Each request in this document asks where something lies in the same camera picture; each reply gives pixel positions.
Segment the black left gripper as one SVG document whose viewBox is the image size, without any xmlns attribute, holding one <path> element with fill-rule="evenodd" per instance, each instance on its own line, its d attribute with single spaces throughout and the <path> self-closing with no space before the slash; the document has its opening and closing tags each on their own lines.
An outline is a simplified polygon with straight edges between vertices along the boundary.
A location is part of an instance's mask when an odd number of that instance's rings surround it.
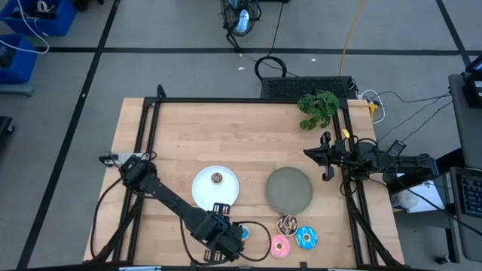
<svg viewBox="0 0 482 271">
<path fill-rule="evenodd" d="M 243 225 L 230 222 L 230 205 L 215 203 L 213 210 L 194 210 L 194 228 L 191 236 L 205 247 L 207 263 L 226 263 L 238 260 L 244 251 Z"/>
</svg>

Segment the large pink frosted donut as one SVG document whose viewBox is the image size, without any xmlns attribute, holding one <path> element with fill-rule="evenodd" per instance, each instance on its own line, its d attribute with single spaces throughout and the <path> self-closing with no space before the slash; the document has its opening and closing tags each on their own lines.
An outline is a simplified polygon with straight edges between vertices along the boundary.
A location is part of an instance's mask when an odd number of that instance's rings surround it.
<svg viewBox="0 0 482 271">
<path fill-rule="evenodd" d="M 287 237 L 279 234 L 271 239 L 270 253 L 274 258 L 283 259 L 291 252 L 291 245 Z"/>
</svg>

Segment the large chocolate drizzled donut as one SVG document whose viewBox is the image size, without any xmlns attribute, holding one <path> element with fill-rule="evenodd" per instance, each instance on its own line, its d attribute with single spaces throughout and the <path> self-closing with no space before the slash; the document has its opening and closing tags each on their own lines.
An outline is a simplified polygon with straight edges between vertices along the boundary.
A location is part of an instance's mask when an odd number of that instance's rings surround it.
<svg viewBox="0 0 482 271">
<path fill-rule="evenodd" d="M 298 229 L 297 218 L 294 215 L 281 215 L 276 222 L 276 229 L 283 236 L 294 236 Z"/>
</svg>

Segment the large blue frosted donut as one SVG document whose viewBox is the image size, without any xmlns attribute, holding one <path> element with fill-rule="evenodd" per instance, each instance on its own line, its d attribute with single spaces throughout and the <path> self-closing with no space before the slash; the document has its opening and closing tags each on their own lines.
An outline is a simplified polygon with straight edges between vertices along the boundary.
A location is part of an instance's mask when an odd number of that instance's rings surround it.
<svg viewBox="0 0 482 271">
<path fill-rule="evenodd" d="M 295 240 L 300 248 L 311 250 L 317 246 L 318 234 L 314 228 L 310 226 L 302 226 L 297 229 Z"/>
</svg>

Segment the white round plate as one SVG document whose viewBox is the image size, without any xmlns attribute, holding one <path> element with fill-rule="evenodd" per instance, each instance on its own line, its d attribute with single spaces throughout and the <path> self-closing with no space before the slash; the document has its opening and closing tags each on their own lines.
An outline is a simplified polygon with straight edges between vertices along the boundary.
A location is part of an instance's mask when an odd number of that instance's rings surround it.
<svg viewBox="0 0 482 271">
<path fill-rule="evenodd" d="M 220 184 L 211 180 L 213 173 L 219 172 L 223 176 Z M 213 210 L 215 203 L 232 206 L 239 195 L 239 182 L 236 175 L 224 166 L 208 166 L 202 169 L 193 180 L 191 195 L 198 207 L 205 211 Z"/>
</svg>

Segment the black computer tower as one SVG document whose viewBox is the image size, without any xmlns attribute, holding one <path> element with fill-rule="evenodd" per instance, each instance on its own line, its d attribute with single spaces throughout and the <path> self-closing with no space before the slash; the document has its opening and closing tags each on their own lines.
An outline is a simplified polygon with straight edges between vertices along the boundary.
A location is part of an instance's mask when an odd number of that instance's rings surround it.
<svg viewBox="0 0 482 271">
<path fill-rule="evenodd" d="M 355 99 L 358 87 L 350 76 L 341 77 L 271 77 L 261 80 L 265 99 L 299 99 L 316 90 L 329 91 L 338 99 Z"/>
</svg>

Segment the black power adapter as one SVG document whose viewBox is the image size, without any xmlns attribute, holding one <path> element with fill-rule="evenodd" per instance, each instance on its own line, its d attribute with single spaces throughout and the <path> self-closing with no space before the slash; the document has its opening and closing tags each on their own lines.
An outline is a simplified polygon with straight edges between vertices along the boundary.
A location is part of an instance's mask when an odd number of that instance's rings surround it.
<svg viewBox="0 0 482 271">
<path fill-rule="evenodd" d="M 406 148 L 406 144 L 399 140 L 394 140 L 387 153 L 392 157 L 398 157 Z"/>
</svg>

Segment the white cup lid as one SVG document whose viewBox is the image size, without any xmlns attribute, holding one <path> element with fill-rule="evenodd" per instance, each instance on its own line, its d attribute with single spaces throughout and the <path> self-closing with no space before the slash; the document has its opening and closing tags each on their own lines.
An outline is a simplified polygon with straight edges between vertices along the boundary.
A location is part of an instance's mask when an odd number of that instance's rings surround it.
<svg viewBox="0 0 482 271">
<path fill-rule="evenodd" d="M 410 209 L 418 205 L 418 197 L 409 190 L 403 190 L 397 195 L 398 205 L 403 209 Z"/>
</svg>

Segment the white paper sheet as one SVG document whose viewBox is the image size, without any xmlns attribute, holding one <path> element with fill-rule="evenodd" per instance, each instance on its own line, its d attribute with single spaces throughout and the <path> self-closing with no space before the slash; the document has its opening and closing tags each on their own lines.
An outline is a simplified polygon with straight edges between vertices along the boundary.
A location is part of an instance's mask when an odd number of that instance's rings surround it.
<svg viewBox="0 0 482 271">
<path fill-rule="evenodd" d="M 428 181 L 424 181 L 422 184 L 416 185 L 414 187 L 410 187 L 408 189 L 404 189 L 404 190 L 409 190 L 411 193 L 416 195 L 419 200 L 418 205 L 410 209 L 401 208 L 398 205 L 398 199 L 397 199 L 397 195 L 399 192 L 394 193 L 390 196 L 392 209 L 395 212 L 406 211 L 406 213 L 408 214 L 436 211 L 437 209 L 434 207 L 434 205 L 436 205 L 440 209 L 444 209 L 444 204 L 438 192 L 438 188 L 441 188 L 441 186 L 434 183 L 433 180 L 428 180 Z"/>
</svg>

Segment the black diagonal beam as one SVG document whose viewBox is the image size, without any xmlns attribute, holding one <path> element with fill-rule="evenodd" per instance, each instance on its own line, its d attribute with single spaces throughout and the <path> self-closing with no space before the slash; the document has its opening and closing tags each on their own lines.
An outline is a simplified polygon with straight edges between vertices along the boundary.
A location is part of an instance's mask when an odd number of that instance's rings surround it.
<svg viewBox="0 0 482 271">
<path fill-rule="evenodd" d="M 436 160 L 438 171 L 444 174 L 449 171 L 451 167 L 465 167 L 465 159 L 463 150 L 458 148 L 451 151 Z"/>
</svg>

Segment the grey cart top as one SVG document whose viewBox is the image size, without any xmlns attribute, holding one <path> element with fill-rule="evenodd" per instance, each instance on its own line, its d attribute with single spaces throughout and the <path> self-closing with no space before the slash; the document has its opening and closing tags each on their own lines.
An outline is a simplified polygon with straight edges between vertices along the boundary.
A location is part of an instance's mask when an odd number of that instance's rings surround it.
<svg viewBox="0 0 482 271">
<path fill-rule="evenodd" d="M 482 170 L 482 108 L 471 108 L 467 103 L 462 75 L 452 74 L 448 81 L 465 164 Z"/>
</svg>

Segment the black floor fan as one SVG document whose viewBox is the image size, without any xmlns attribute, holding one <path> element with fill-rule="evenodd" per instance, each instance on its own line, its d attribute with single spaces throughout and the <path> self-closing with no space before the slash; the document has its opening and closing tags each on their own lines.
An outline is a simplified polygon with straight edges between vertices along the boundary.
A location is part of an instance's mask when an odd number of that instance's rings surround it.
<svg viewBox="0 0 482 271">
<path fill-rule="evenodd" d="M 262 11 L 258 0 L 220 0 L 220 6 L 226 39 L 241 51 L 236 39 L 249 34 L 260 20 Z"/>
</svg>

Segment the black keyboard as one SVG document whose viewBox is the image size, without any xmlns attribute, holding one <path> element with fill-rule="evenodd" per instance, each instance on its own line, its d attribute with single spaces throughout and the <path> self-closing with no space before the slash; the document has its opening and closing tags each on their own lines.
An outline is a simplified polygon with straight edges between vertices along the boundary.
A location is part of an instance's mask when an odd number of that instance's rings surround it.
<svg viewBox="0 0 482 271">
<path fill-rule="evenodd" d="M 482 180 L 462 175 L 462 209 L 467 215 L 482 217 Z"/>
</svg>

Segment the black device box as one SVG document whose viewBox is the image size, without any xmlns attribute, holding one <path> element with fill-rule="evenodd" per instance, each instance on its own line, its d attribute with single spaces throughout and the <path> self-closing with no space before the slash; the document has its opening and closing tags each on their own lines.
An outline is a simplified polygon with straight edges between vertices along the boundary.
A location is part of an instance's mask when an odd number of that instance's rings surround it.
<svg viewBox="0 0 482 271">
<path fill-rule="evenodd" d="M 482 72 L 466 73 L 462 92 L 470 108 L 482 108 Z"/>
</svg>

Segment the blue plastic bin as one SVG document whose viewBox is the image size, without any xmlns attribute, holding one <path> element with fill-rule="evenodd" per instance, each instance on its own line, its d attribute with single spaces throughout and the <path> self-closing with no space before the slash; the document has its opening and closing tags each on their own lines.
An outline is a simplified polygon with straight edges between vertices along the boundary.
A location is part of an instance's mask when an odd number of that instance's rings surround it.
<svg viewBox="0 0 482 271">
<path fill-rule="evenodd" d="M 7 0 L 0 20 L 18 34 L 64 36 L 76 13 L 72 0 Z"/>
<path fill-rule="evenodd" d="M 35 48 L 21 34 L 0 35 L 0 84 L 22 84 L 30 80 L 37 58 Z"/>
</svg>

